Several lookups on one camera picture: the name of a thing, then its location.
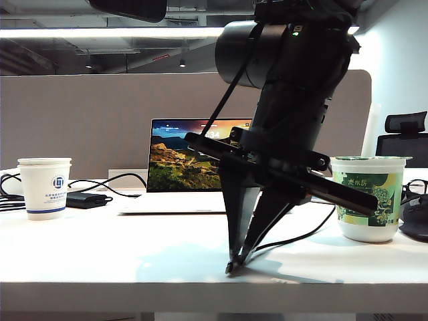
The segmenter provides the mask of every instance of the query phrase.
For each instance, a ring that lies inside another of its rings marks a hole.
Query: laptop screen
[[[230,143],[232,127],[249,128],[250,118],[214,121],[207,137]],[[148,192],[220,191],[218,161],[189,149],[186,133],[200,134],[207,119],[154,119],[150,137]]]

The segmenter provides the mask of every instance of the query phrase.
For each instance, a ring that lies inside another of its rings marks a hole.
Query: ceiling
[[[102,13],[86,0],[2,0],[0,28],[224,27],[252,14],[253,0],[168,0],[165,19],[153,24]],[[1,39],[0,74],[214,72],[214,49],[215,38]]]

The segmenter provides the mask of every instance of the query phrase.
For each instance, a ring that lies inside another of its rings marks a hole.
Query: cup logo
[[[60,189],[61,187],[63,187],[65,182],[65,179],[62,176],[57,176],[54,178],[54,180],[52,181],[52,185],[53,187],[55,187],[56,189]]]

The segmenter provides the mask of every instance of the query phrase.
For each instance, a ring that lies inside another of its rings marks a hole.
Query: white paper cup
[[[398,229],[403,170],[407,157],[338,156],[331,158],[333,180],[374,195],[378,209],[373,216],[337,206],[338,224],[344,236],[363,242],[385,242]]]
[[[55,219],[66,208],[70,161],[70,158],[18,160],[29,219]]]

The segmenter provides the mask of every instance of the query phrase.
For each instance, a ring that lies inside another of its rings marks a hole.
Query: laptop
[[[207,137],[230,143],[232,127],[248,129],[250,118],[220,118]],[[218,161],[191,150],[186,133],[200,134],[207,119],[153,119],[147,189],[120,213],[225,213]]]

